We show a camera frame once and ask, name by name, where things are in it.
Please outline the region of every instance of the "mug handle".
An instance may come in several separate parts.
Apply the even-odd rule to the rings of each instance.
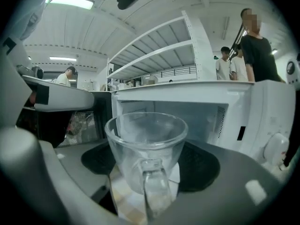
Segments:
[[[146,206],[147,220],[157,218],[172,203],[169,180],[162,165],[162,159],[143,159],[142,184]]]

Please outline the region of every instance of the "ceiling light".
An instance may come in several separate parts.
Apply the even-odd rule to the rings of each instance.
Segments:
[[[58,57],[50,57],[50,60],[64,60],[64,61],[73,61],[76,62],[75,58],[58,58]]]
[[[50,3],[71,5],[80,8],[85,8],[88,10],[90,10],[94,5],[92,1],[88,1],[88,0],[52,0]]]

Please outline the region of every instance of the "black t-shirt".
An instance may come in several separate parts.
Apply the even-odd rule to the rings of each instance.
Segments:
[[[263,80],[280,82],[271,45],[266,38],[258,39],[246,35],[242,37],[240,44],[245,64],[252,65],[256,82]]]

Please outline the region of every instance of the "metal shelving unit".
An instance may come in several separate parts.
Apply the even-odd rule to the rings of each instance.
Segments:
[[[205,73],[213,78],[213,55],[202,23],[193,13],[182,14],[140,35],[108,59],[107,70],[109,64],[121,68],[107,78],[130,80],[186,66],[196,66],[197,80],[203,80]]]

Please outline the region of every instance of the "man in white shirt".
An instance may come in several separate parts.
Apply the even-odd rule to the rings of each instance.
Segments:
[[[236,46],[238,55],[231,59],[231,71],[233,79],[241,82],[248,82],[246,64],[243,58],[241,45]]]
[[[222,58],[216,61],[216,71],[218,80],[230,80],[229,47],[221,48]]]
[[[70,66],[66,69],[66,71],[63,74],[59,75],[58,78],[54,79],[53,83],[71,87],[69,79],[71,79],[75,73],[75,67]]]

